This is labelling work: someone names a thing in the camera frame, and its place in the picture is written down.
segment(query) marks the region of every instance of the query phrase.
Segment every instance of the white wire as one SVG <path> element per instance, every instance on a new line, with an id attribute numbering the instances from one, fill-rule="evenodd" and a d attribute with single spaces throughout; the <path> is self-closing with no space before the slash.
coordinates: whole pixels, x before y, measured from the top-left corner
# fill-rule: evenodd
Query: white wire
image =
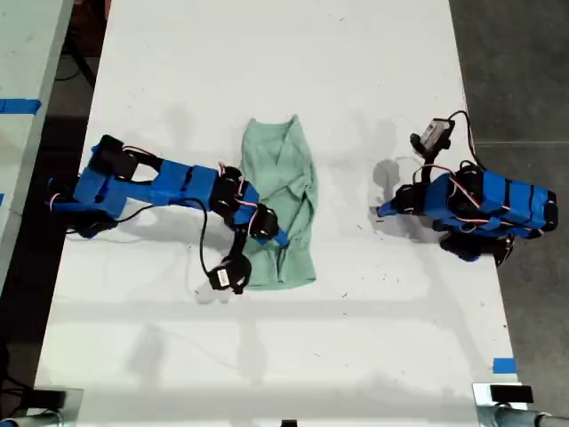
<path id="1" fill-rule="evenodd" d="M 55 200 L 55 198 L 57 196 L 59 196 L 61 193 L 55 193 L 52 198 L 50 198 L 50 211 L 53 211 L 53 200 Z"/>

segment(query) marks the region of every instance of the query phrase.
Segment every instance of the gray floor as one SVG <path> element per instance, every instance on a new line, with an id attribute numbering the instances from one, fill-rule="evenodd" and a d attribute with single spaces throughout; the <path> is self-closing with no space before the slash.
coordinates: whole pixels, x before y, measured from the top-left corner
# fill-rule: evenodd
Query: gray floor
<path id="1" fill-rule="evenodd" d="M 569 2 L 451 5 L 478 155 L 494 171 L 552 189 L 559 199 L 557 231 L 519 239 L 499 276 L 521 380 L 534 386 L 537 408 L 569 415 Z M 62 62 L 60 74 L 72 65 Z M 91 93 L 82 77 L 57 82 L 50 114 L 88 114 Z"/>

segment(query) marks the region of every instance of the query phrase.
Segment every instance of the white surface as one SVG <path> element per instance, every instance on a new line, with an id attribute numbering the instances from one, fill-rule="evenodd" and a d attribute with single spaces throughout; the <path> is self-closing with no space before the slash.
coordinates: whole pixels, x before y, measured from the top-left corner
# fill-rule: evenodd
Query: white surface
<path id="1" fill-rule="evenodd" d="M 317 282 L 207 293 L 200 213 L 177 207 L 69 238 L 36 383 L 85 389 L 82 425 L 477 425 L 471 384 L 516 380 L 492 374 L 511 357 L 493 260 L 368 213 L 374 180 L 396 187 L 420 164 L 409 134 L 463 107 L 444 0 L 115 0 L 83 163 L 110 133 L 237 165 L 250 117 L 298 113 L 320 185 Z M 441 164 L 468 157 L 464 132 Z M 208 266 L 231 237 L 211 218 Z"/>
<path id="2" fill-rule="evenodd" d="M 0 99 L 40 100 L 33 115 L 0 114 L 0 291 L 36 162 L 72 0 L 0 0 Z"/>

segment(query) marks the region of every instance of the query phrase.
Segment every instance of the green towel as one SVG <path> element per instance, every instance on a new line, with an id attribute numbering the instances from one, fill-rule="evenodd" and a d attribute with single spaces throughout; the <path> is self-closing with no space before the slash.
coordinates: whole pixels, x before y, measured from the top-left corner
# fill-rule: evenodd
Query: green towel
<path id="1" fill-rule="evenodd" d="M 278 125 L 251 119 L 243 138 L 241 172 L 275 210 L 290 244 L 262 246 L 252 238 L 244 254 L 252 265 L 247 289 L 288 289 L 316 280 L 310 228 L 317 209 L 317 173 L 298 117 Z"/>

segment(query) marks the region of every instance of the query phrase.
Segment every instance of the black cable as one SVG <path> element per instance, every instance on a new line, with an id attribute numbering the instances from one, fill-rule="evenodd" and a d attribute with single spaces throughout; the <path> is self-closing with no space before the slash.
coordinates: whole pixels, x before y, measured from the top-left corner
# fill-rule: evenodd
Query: black cable
<path id="1" fill-rule="evenodd" d="M 469 113 L 467 113 L 464 109 L 459 109 L 458 111 L 453 112 L 448 117 L 448 120 L 452 120 L 453 117 L 458 116 L 459 114 L 462 114 L 464 116 L 464 118 L 466 119 L 466 130 L 467 130 L 467 137 L 469 139 L 470 154 L 472 155 L 472 158 L 474 158 L 474 160 L 477 162 L 478 167 L 480 167 L 480 169 L 486 170 L 484 165 L 482 165 L 482 163 L 480 162 L 480 159 L 478 158 L 477 153 L 474 149 L 474 142 L 472 141 L 472 129 L 470 128 Z"/>
<path id="2" fill-rule="evenodd" d="M 26 385 L 16 379 L 14 379 L 13 377 L 11 377 L 10 375 L 6 375 L 6 377 L 4 378 L 5 380 L 8 380 L 11 383 L 14 383 L 16 385 L 19 385 L 20 387 L 23 387 L 25 390 L 31 390 L 33 387 L 30 387 L 29 385 Z"/>
<path id="3" fill-rule="evenodd" d="M 205 238 L 205 229 L 207 228 L 207 210 L 205 209 L 204 204 L 202 203 L 201 200 L 198 200 L 197 198 L 182 198 L 180 200 L 176 200 L 176 203 L 179 202 L 196 202 L 199 204 L 199 207 L 202 208 L 202 211 L 204 212 L 204 225 L 202 225 L 202 232 L 200 233 L 199 236 L 199 261 L 202 264 L 202 270 L 204 271 L 205 275 L 208 275 L 208 270 L 205 267 L 205 262 L 204 262 L 204 238 Z"/>
<path id="4" fill-rule="evenodd" d="M 77 68 L 77 71 L 75 73 L 73 73 L 71 76 L 62 77 L 62 78 L 55 78 L 55 81 L 56 82 L 67 82 L 68 80 L 71 80 L 72 78 L 79 76 L 80 73 L 81 73 L 81 70 L 79 68 Z"/>
<path id="5" fill-rule="evenodd" d="M 204 239 L 205 239 L 205 229 L 207 228 L 207 210 L 205 209 L 205 206 L 202 203 L 202 201 L 198 200 L 197 198 L 188 197 L 188 198 L 181 198 L 180 200 L 174 200 L 173 201 L 173 203 L 179 203 L 179 202 L 196 202 L 199 204 L 202 211 L 204 212 L 204 225 L 202 226 L 202 232 L 201 232 L 200 237 L 199 237 L 199 261 L 202 264 L 202 270 L 204 271 L 205 275 L 207 276 L 208 270 L 205 267 L 205 261 L 204 261 Z M 132 215 L 129 215 L 126 218 L 123 218 L 122 220 L 116 220 L 116 222 L 117 223 L 127 222 L 127 221 L 131 220 L 132 218 L 134 218 L 136 215 L 140 214 L 142 211 L 146 211 L 147 209 L 150 209 L 151 207 L 155 207 L 155 206 L 154 205 L 144 206 L 141 209 L 139 209 L 138 211 L 136 211 L 135 213 L 133 213 Z"/>
<path id="6" fill-rule="evenodd" d="M 138 214 L 140 214 L 142 211 L 146 211 L 147 209 L 150 209 L 151 207 L 154 207 L 154 205 L 144 206 L 141 209 L 139 209 L 138 211 L 136 211 L 135 213 L 133 213 L 132 215 L 127 216 L 126 218 L 123 218 L 122 220 L 116 220 L 116 223 L 120 224 L 121 222 L 127 222 L 127 221 L 131 220 L 132 218 L 134 218 L 135 216 L 137 216 Z"/>

